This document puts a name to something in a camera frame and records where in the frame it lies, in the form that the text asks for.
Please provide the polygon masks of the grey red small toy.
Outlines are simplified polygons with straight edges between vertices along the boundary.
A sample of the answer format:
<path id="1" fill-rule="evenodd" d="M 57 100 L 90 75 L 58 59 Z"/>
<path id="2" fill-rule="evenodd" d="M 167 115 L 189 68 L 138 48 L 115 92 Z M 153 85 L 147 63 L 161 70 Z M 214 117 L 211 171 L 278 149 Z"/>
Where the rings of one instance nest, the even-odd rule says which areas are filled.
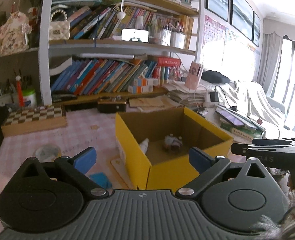
<path id="1" fill-rule="evenodd" d="M 169 134 L 164 138 L 163 148 L 168 152 L 178 153 L 183 145 L 182 137 Z"/>

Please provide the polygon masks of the blue small object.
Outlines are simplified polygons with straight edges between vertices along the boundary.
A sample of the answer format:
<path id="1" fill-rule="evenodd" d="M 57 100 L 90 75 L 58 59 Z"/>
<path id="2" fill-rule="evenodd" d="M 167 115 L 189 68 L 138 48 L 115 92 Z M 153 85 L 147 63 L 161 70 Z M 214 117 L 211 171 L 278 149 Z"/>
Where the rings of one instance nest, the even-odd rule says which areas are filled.
<path id="1" fill-rule="evenodd" d="M 112 183 L 103 172 L 91 174 L 89 178 L 104 189 L 112 188 Z"/>

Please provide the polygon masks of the yellow tape roll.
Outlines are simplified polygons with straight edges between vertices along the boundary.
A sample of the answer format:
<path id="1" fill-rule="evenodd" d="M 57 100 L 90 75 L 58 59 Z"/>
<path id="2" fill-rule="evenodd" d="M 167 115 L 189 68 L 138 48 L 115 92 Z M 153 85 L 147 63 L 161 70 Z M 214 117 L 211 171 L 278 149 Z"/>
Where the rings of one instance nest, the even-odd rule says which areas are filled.
<path id="1" fill-rule="evenodd" d="M 33 154 L 40 162 L 53 162 L 62 155 L 61 149 L 54 144 L 45 144 L 37 148 Z"/>

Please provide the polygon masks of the pink checkered tablecloth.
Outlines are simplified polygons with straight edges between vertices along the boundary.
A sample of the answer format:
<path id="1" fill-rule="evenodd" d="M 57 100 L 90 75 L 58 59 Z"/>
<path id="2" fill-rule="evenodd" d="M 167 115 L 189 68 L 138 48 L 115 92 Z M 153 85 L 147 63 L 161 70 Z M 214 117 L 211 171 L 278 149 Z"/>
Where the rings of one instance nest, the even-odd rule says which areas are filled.
<path id="1" fill-rule="evenodd" d="M 191 147 L 211 156 L 228 156 L 232 141 L 225 131 L 183 107 L 150 113 L 70 112 L 64 128 L 4 139 L 0 191 L 26 158 L 53 161 L 88 147 L 96 150 L 90 173 L 104 173 L 113 188 L 176 191 L 197 176 L 189 164 Z"/>

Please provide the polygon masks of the yellow cardboard box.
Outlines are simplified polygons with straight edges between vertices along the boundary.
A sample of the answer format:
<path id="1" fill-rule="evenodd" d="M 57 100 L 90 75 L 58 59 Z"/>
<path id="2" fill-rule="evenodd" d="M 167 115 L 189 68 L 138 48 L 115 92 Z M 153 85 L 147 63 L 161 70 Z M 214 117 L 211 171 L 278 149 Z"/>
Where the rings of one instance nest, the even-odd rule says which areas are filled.
<path id="1" fill-rule="evenodd" d="M 116 145 L 135 189 L 178 190 L 199 173 L 189 163 L 197 147 L 228 156 L 233 137 L 186 107 L 115 115 Z"/>

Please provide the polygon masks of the wooden chess board box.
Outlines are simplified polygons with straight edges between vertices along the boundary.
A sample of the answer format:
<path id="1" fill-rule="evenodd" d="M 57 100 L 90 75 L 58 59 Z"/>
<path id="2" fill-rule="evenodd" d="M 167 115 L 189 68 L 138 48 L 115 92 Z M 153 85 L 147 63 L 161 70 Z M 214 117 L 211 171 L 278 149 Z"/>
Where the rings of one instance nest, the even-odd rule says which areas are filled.
<path id="1" fill-rule="evenodd" d="M 4 137 L 12 137 L 66 126 L 66 111 L 63 106 L 42 106 L 12 111 L 1 130 Z"/>

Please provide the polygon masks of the white green lidded jar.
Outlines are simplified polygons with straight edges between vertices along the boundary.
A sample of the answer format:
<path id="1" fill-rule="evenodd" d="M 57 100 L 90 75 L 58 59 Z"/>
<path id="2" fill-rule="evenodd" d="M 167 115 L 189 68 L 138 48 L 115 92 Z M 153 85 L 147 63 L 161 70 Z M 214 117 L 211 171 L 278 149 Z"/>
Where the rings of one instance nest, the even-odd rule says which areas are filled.
<path id="1" fill-rule="evenodd" d="M 36 92 L 33 88 L 27 88 L 25 90 L 22 90 L 22 95 L 25 108 L 37 107 Z"/>

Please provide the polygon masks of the row of lower shelf books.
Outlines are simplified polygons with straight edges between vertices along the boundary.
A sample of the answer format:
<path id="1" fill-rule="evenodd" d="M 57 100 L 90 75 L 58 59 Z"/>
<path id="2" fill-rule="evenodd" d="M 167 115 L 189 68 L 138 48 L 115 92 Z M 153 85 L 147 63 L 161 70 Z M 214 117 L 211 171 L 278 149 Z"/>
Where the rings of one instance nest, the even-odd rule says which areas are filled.
<path id="1" fill-rule="evenodd" d="M 73 59 L 68 58 L 50 70 L 55 79 L 52 93 L 70 93 L 75 96 L 101 93 L 152 92 L 169 81 L 181 81 L 181 60 L 156 57 L 147 60 Z"/>

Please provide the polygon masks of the pink card holder box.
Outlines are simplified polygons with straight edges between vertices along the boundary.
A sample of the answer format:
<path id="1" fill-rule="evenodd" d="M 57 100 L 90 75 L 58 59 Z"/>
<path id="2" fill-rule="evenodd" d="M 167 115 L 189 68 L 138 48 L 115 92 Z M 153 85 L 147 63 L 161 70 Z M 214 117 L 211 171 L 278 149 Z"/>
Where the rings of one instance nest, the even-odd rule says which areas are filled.
<path id="1" fill-rule="evenodd" d="M 188 76 L 185 81 L 185 86 L 188 89 L 197 89 L 203 73 L 203 65 L 192 62 L 189 68 Z"/>

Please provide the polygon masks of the white quilted handbag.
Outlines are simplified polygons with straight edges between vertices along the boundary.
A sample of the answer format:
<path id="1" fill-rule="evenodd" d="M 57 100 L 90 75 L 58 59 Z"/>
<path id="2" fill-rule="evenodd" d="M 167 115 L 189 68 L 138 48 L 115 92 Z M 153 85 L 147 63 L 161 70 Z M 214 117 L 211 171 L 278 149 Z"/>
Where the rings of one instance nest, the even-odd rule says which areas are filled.
<path id="1" fill-rule="evenodd" d="M 60 14 L 64 17 L 63 21 L 53 21 L 53 17 Z M 70 22 L 68 21 L 67 14 L 62 9 L 55 10 L 50 16 L 49 22 L 49 40 L 69 40 L 70 38 Z"/>

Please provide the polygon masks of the white bookshelf frame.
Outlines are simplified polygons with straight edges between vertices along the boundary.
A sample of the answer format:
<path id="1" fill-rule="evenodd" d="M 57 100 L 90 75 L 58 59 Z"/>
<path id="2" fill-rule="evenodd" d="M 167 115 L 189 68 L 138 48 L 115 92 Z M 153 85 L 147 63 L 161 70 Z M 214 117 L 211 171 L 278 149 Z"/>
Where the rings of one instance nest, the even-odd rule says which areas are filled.
<path id="1" fill-rule="evenodd" d="M 14 69 L 33 72 L 32 81 L 35 90 L 41 96 L 41 105 L 51 105 L 49 60 L 61 56 L 112 57 L 139 59 L 144 54 L 167 56 L 170 53 L 192 55 L 195 61 L 201 58 L 202 31 L 199 26 L 195 50 L 184 50 L 158 44 L 104 40 L 49 40 L 49 21 L 52 0 L 43 0 L 41 12 L 39 47 L 23 52 L 0 56 L 0 77 L 8 78 Z"/>

